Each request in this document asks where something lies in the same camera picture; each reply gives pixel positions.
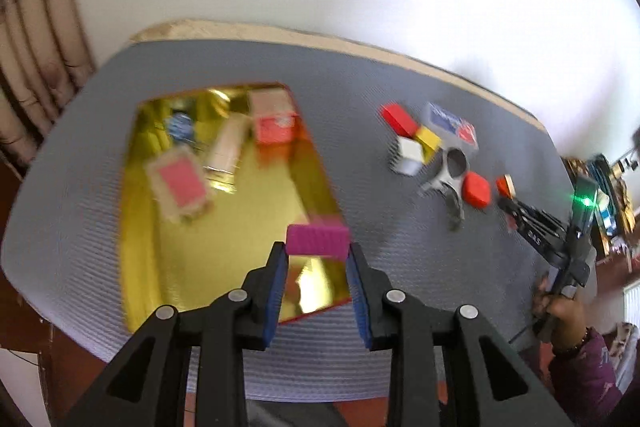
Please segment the maroon sleeve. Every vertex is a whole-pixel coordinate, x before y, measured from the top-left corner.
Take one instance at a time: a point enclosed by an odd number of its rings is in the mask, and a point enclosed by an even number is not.
[[[604,339],[593,328],[577,355],[555,357],[549,364],[556,400],[578,425],[599,423],[617,405],[622,394]]]

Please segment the hand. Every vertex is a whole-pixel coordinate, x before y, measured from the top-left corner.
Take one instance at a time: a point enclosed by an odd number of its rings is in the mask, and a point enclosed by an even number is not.
[[[565,351],[582,342],[587,330],[584,306],[580,301],[568,299],[563,295],[545,293],[546,277],[533,295],[532,312],[543,317],[545,312],[558,318],[558,325],[551,334],[551,344],[558,351]]]

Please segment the open box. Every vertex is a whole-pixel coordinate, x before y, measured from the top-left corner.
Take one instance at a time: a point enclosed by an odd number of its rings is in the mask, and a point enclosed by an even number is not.
[[[265,87],[275,86],[217,87],[140,105],[124,166],[120,212],[120,279],[130,331],[158,306],[196,309],[240,287],[249,270],[264,265],[273,242],[285,240],[290,223],[341,219],[300,117],[290,143],[258,145],[249,133],[234,176],[235,191],[209,188],[210,205],[192,219],[171,222],[159,214],[144,166],[174,145],[165,129],[174,108],[188,102],[196,143],[210,144],[229,112],[249,113],[249,90]],[[195,149],[202,160],[206,150]],[[344,263],[289,258],[281,322],[349,299]]]

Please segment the magenta eraser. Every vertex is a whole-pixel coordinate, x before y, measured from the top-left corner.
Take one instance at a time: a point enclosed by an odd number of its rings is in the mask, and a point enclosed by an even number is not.
[[[289,225],[285,250],[288,255],[322,255],[346,261],[351,235],[341,225]]]

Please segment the white block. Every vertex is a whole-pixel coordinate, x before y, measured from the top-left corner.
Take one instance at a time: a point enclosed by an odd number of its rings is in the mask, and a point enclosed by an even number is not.
[[[423,163],[422,145],[402,136],[396,137],[391,147],[390,167],[393,172],[405,176],[415,176]]]

